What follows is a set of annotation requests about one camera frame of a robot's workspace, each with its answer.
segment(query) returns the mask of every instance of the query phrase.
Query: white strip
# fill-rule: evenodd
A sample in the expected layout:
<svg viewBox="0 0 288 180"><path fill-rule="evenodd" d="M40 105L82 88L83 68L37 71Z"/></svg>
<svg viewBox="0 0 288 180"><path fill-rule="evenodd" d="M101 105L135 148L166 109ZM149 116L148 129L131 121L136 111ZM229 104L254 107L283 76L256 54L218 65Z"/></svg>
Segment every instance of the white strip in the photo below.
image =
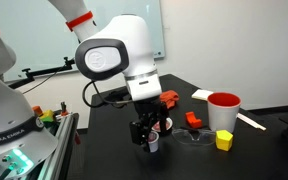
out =
<svg viewBox="0 0 288 180"><path fill-rule="evenodd" d="M250 119L250 118L244 116L243 114L238 113L238 114L237 114L237 117L238 117L239 119L241 119L242 121L246 122L247 124L249 124L249 125L255 127L255 128L262 129L263 131L266 130L265 127L263 127L263 126L260 125L260 124L257 124L257 122L255 122L255 121L253 121L252 119Z"/></svg>

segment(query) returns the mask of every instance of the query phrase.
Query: white wall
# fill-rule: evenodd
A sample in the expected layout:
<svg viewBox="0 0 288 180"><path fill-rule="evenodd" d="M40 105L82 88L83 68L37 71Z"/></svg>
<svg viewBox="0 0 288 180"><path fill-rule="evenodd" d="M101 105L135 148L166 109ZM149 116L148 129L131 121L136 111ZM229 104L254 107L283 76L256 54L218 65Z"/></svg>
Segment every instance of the white wall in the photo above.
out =
<svg viewBox="0 0 288 180"><path fill-rule="evenodd" d="M245 109L288 105L287 0L161 0L161 7L166 58L157 61L160 75L235 93ZM43 109L66 101L80 114L78 128L86 128L89 108L81 92L87 82L79 73L59 75L26 97ZM118 75L98 86L104 91L122 85Z"/></svg>

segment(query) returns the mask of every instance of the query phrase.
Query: whiteboard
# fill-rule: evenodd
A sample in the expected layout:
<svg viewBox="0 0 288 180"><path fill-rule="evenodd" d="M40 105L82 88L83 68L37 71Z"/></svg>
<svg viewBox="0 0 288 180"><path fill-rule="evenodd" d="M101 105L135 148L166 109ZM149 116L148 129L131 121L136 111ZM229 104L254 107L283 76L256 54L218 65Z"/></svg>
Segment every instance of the whiteboard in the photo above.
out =
<svg viewBox="0 0 288 180"><path fill-rule="evenodd" d="M159 0L85 0L99 30L120 14L135 14L149 27L154 58L165 56ZM0 0L0 36L16 53L14 67L6 81L25 78L22 69L32 71L63 66L63 57L74 57L77 37L60 12L47 0Z"/></svg>

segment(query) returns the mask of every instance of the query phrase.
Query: table surface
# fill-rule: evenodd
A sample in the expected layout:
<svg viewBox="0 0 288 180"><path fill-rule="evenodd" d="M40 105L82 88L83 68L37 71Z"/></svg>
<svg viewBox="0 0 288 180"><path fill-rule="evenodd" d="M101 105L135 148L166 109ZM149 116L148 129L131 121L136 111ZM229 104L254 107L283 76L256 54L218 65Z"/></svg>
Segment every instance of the table surface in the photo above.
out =
<svg viewBox="0 0 288 180"><path fill-rule="evenodd" d="M160 77L162 90L174 90L180 100L170 111L174 128L187 126L185 113L193 111L208 124L207 104L192 99L197 87L173 76ZM92 104L100 99L92 98ZM240 113L262 124L255 129L237 120L233 146L229 152L216 145L192 146L177 142L170 134L159 139L159 150L145 153L131 142L129 122L137 119L132 104L92 108L86 145L86 179L288 179L288 140L281 132L287 125L278 120L261 119L243 109Z"/></svg>

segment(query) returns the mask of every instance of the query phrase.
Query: yellow block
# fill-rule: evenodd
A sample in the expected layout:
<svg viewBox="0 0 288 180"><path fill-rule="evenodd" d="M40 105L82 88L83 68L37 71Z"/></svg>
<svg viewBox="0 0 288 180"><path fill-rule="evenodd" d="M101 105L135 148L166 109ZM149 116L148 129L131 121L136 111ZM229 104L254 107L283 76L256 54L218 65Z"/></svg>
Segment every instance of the yellow block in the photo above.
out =
<svg viewBox="0 0 288 180"><path fill-rule="evenodd" d="M216 131L216 147L218 149L229 151L233 143L233 134L226 130Z"/></svg>
<svg viewBox="0 0 288 180"><path fill-rule="evenodd" d="M46 110L43 112L43 115L40 117L40 120L43 122L53 122L53 111L52 110Z"/></svg>

